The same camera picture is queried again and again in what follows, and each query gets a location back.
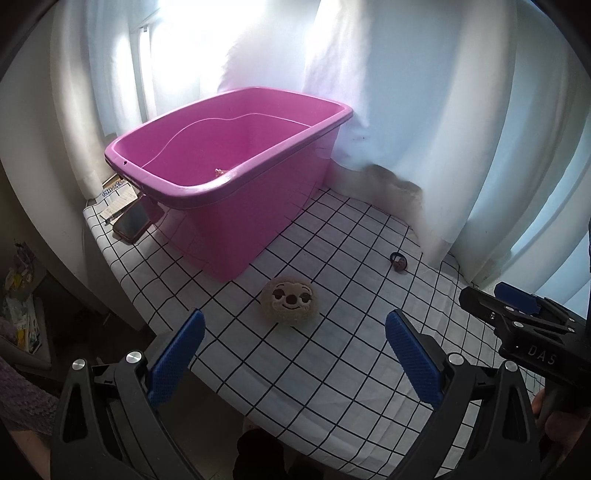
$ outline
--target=pink plastic tub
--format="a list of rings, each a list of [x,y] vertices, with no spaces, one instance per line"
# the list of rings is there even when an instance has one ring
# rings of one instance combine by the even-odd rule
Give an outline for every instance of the pink plastic tub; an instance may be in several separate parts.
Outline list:
[[[347,105],[250,87],[191,103],[119,137],[111,167],[164,207],[159,230],[226,281],[322,184]],[[216,169],[227,171],[216,178]]]

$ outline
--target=blue gripper pad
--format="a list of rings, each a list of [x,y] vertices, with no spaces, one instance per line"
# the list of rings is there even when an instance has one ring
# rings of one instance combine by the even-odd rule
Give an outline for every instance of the blue gripper pad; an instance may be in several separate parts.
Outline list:
[[[505,282],[498,283],[495,287],[495,297],[526,315],[539,314],[541,307],[535,297]]]
[[[205,317],[195,310],[147,374],[148,401],[154,410],[173,395],[203,337]]]
[[[397,312],[390,312],[386,317],[386,340],[400,361],[404,373],[425,403],[437,409],[443,401],[441,391],[441,373],[421,346],[417,331],[403,321]]]

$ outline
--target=hand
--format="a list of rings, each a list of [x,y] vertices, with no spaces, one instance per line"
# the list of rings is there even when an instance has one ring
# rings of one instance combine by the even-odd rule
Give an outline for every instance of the hand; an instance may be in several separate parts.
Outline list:
[[[544,402],[545,389],[538,392],[531,402],[531,409],[537,417],[542,411],[542,403]],[[553,442],[558,442],[564,447],[564,455],[567,455],[573,448],[574,444],[583,433],[587,426],[589,417],[580,417],[573,413],[565,413],[563,411],[555,411],[550,414],[544,430],[546,435]]]

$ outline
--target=person's leg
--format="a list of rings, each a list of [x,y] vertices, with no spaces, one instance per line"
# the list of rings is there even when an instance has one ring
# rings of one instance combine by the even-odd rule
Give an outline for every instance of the person's leg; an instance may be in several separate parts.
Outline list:
[[[238,458],[232,472],[234,480],[287,480],[283,446],[262,429],[248,430],[236,445]]]

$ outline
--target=purple fabric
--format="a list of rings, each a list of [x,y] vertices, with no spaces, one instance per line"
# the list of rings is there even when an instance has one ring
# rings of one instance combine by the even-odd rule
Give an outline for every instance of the purple fabric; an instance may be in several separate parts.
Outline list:
[[[0,357],[0,417],[9,430],[51,436],[58,399],[36,387]]]

